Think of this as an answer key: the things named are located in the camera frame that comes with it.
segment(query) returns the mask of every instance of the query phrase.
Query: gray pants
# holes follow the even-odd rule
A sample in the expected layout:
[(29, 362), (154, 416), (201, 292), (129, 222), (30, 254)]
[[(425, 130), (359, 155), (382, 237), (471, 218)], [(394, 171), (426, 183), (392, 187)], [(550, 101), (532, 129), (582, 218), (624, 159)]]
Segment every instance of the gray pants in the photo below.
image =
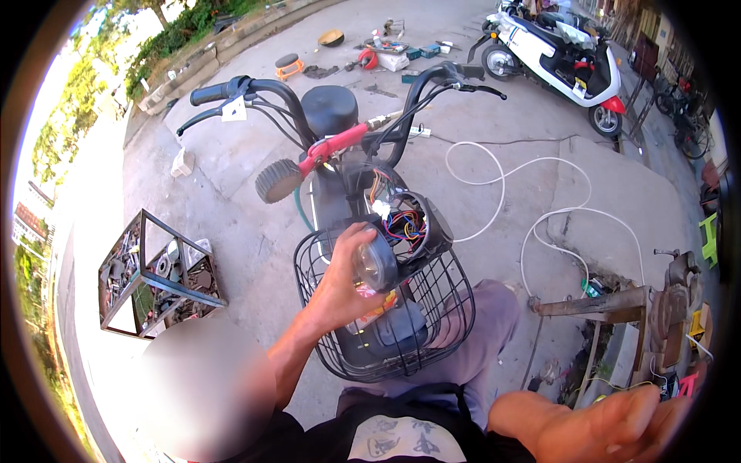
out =
[[(471, 419), (485, 429), (488, 410), (485, 409), (483, 397), (489, 368), (514, 334), (519, 319), (519, 305), (514, 293), (504, 284), (494, 280), (482, 280), (474, 286), (473, 300), (476, 302), (476, 321), (466, 340), (454, 353), (422, 368), (412, 376), (400, 376), (373, 384), (343, 382), (345, 390), (342, 391), (338, 403), (338, 415), (347, 407), (343, 405), (342, 397), (353, 389), (393, 398), (416, 386), (451, 382), (465, 385), (465, 401), (471, 411)], [(464, 309), (471, 309), (468, 303), (464, 304)], [(438, 343), (439, 340), (434, 339), (431, 344)], [(440, 400), (448, 402), (450, 409), (457, 410), (457, 400), (453, 395), (430, 396), (423, 399), (430, 402)]]

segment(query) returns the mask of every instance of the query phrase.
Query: white scooter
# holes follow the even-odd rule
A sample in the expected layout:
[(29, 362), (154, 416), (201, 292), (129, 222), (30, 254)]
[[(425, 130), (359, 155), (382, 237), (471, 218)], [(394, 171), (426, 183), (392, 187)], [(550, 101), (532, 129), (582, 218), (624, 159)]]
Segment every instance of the white scooter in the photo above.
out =
[(502, 81), (527, 76), (589, 108), (592, 128), (603, 136), (615, 137), (625, 113), (617, 97), (620, 73), (606, 41), (607, 31), (595, 28), (599, 30), (595, 39), (578, 29), (584, 27), (583, 21), (581, 16), (561, 13), (541, 13), (536, 21), (526, 21), (500, 11), (487, 16), (482, 26), (484, 35), (468, 52), (468, 62), (476, 48), (493, 39), (481, 55), (490, 76)]

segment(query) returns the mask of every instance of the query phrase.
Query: handlebar grip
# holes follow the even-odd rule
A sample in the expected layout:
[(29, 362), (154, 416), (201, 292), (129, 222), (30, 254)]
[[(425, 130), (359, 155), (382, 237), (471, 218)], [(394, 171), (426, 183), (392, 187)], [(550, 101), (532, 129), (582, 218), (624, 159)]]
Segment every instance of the handlebar grip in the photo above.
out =
[(467, 79), (480, 79), (484, 76), (484, 68), (474, 64), (458, 64), (458, 72)]
[(227, 93), (228, 84), (228, 82), (224, 82), (209, 87), (196, 88), (194, 91), (190, 92), (190, 104), (193, 106), (199, 106), (200, 104), (229, 98), (229, 94)]

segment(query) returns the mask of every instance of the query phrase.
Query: white cable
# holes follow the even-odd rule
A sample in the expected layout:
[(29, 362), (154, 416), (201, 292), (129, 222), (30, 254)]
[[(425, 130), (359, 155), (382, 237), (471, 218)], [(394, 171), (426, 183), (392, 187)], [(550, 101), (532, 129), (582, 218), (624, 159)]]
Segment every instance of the white cable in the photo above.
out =
[(690, 341), (692, 341), (693, 343), (695, 343), (695, 345), (697, 346), (698, 349), (702, 349), (702, 351), (704, 353), (708, 354), (708, 356), (710, 357), (710, 360), (712, 360), (713, 362), (715, 362), (715, 357), (713, 357), (713, 354), (710, 353), (710, 350), (705, 349), (705, 346), (703, 346), (699, 342), (695, 341), (694, 338), (692, 336), (688, 335), (687, 333), (685, 333), (685, 336), (687, 336), (687, 339), (689, 339)]
[[(471, 146), (475, 146), (475, 147), (478, 147), (478, 148), (484, 150), (494, 160), (494, 162), (496, 163), (496, 166), (499, 168), (499, 178), (494, 179), (494, 180), (489, 180), (489, 181), (468, 181), (468, 180), (464, 180), (464, 179), (461, 179), (460, 177), (458, 177), (458, 175), (456, 175), (455, 172), (453, 172), (453, 169), (451, 168), (451, 164), (450, 164), (450, 161), (449, 161), (449, 155), (451, 154), (451, 151), (453, 150), (453, 148), (458, 147), (458, 146), (461, 146), (461, 145), (464, 145), (464, 144), (469, 144)], [(499, 211), (502, 209), (502, 203), (504, 202), (504, 198), (505, 198), (505, 177), (507, 177), (510, 174), (515, 173), (516, 171), (522, 169), (524, 166), (533, 164), (534, 162), (547, 161), (547, 160), (564, 162), (564, 163), (569, 164), (570, 166), (574, 167), (575, 169), (577, 169), (584, 176), (584, 178), (587, 180), (587, 184), (589, 185), (589, 193), (587, 195), (587, 199), (584, 200), (584, 202), (581, 203), (579, 206), (576, 206), (576, 207), (564, 207), (562, 209), (553, 210), (551, 212), (548, 212), (548, 213), (543, 214), (542, 216), (540, 216), (535, 221), (535, 223), (533, 224), (533, 226), (530, 227), (530, 230), (528, 231), (528, 234), (525, 235), (525, 240), (522, 241), (522, 248), (520, 249), (520, 253), (519, 253), (519, 269), (520, 269), (520, 275), (522, 277), (522, 285), (525, 287), (525, 290), (528, 292), (528, 295), (529, 296), (532, 296), (533, 294), (530, 292), (530, 288), (528, 286), (528, 281), (525, 278), (525, 259), (524, 259), (524, 257), (525, 257), (525, 244), (528, 242), (528, 238), (530, 238), (530, 234), (531, 233), (535, 236), (535, 238), (539, 242), (543, 243), (545, 246), (548, 246), (551, 249), (555, 249), (555, 250), (557, 250), (557, 251), (559, 251), (561, 253), (565, 253), (565, 254), (568, 254), (570, 256), (573, 256), (573, 257), (576, 257), (577, 259), (579, 259), (579, 261), (584, 266), (584, 272), (585, 272), (585, 274), (587, 276), (587, 279), (589, 278), (589, 269), (587, 267), (587, 263), (584, 261), (584, 259), (582, 259), (581, 256), (579, 256), (578, 254), (576, 254), (576, 253), (574, 253), (574, 252), (572, 252), (572, 251), (570, 251), (568, 249), (564, 249), (562, 247), (558, 247), (558, 246), (555, 246), (553, 244), (546, 243), (545, 241), (543, 241), (540, 238), (540, 236), (538, 236), (538, 233), (535, 231), (535, 227), (540, 222), (546, 220), (548, 217), (554, 216), (554, 215), (560, 214), (560, 213), (570, 213), (570, 212), (575, 211), (575, 210), (587, 210), (587, 211), (590, 211), (590, 212), (602, 214), (602, 215), (607, 216), (607, 217), (609, 217), (609, 218), (611, 218), (613, 220), (618, 221), (621, 225), (623, 225), (625, 228), (627, 228), (628, 231), (631, 232), (631, 235), (633, 236), (633, 239), (636, 242), (636, 247), (638, 248), (638, 263), (640, 265), (640, 270), (641, 270), (641, 280), (642, 280), (643, 284), (645, 285), (645, 276), (644, 276), (644, 273), (643, 273), (643, 257), (641, 256), (641, 246), (640, 246), (640, 243), (638, 242), (638, 237), (633, 232), (633, 229), (631, 229), (628, 226), (628, 224), (626, 224), (622, 220), (618, 219), (617, 217), (612, 216), (611, 214), (608, 214), (608, 213), (606, 213), (604, 211), (601, 211), (601, 210), (591, 209), (589, 207), (584, 207), (589, 202), (589, 200), (592, 197), (592, 182), (589, 179), (589, 176), (587, 175), (587, 173), (584, 170), (582, 170), (581, 167), (577, 166), (576, 164), (574, 164), (571, 161), (567, 161), (567, 160), (561, 159), (561, 158), (554, 158), (554, 157), (536, 158), (536, 159), (533, 159), (531, 161), (528, 161), (528, 162), (524, 163), (523, 165), (521, 165), (521, 166), (519, 166), (519, 167), (517, 167), (517, 168), (515, 168), (513, 170), (510, 170), (507, 173), (504, 173), (504, 170), (502, 169), (502, 165), (499, 163), (499, 160), (496, 158), (496, 156), (490, 150), (488, 150), (486, 147), (484, 147), (484, 146), (482, 146), (482, 145), (480, 145), (478, 143), (475, 143), (473, 141), (459, 141), (458, 143), (453, 144), (451, 147), (449, 147), (448, 148), (448, 151), (445, 152), (445, 166), (447, 167), (448, 172), (450, 172), (451, 175), (456, 180), (461, 181), (461, 182), (463, 182), (465, 184), (469, 184), (469, 185), (488, 185), (488, 184), (496, 183), (499, 180), (502, 181), (502, 196), (499, 198), (499, 205), (497, 206), (496, 211), (494, 212), (494, 215), (491, 217), (491, 220), (489, 220), (489, 222), (481, 230), (477, 231), (473, 235), (467, 236), (466, 238), (454, 239), (453, 242), (454, 243), (462, 243), (462, 242), (466, 242), (466, 241), (468, 241), (470, 239), (474, 239), (478, 235), (480, 235), (481, 233), (484, 233), (489, 228), (489, 226), (491, 224), (493, 224), (494, 220), (499, 215)], [(585, 295), (586, 295), (586, 289), (584, 289), (582, 291), (582, 297), (584, 297)]]

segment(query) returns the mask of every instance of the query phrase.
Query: green stool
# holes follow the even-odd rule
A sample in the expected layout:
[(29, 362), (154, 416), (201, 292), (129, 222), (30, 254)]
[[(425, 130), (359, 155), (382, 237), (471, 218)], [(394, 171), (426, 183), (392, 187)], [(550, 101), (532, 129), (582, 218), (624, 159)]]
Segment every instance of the green stool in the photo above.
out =
[(702, 246), (702, 257), (704, 259), (710, 259), (710, 268), (715, 267), (718, 263), (717, 249), (715, 248), (715, 224), (713, 220), (717, 217), (718, 213), (714, 213), (712, 216), (706, 218), (700, 222), (700, 229), (705, 228), (705, 240), (707, 243)]

